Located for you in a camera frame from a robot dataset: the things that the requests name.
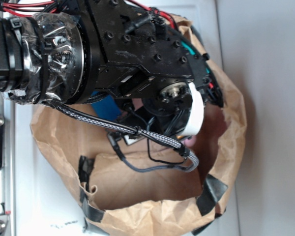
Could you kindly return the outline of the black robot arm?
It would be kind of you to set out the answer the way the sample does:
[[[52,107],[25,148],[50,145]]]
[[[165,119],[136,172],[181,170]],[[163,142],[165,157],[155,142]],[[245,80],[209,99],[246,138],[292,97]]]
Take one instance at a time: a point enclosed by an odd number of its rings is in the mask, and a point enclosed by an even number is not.
[[[19,104],[110,97],[119,121],[174,137],[199,132],[224,105],[208,65],[170,14],[132,0],[0,0],[0,91]]]

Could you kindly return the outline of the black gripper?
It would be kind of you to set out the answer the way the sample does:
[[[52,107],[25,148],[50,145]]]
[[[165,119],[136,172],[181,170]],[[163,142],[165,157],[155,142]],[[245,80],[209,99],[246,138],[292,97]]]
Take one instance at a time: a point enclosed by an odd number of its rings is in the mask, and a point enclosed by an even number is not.
[[[206,81],[191,82],[200,92],[204,108],[207,102]],[[118,118],[122,124],[140,126],[171,138],[180,139],[188,122],[192,106],[189,84],[183,81],[156,83],[147,82],[128,90],[128,84],[121,86],[121,97],[112,98],[125,114]]]

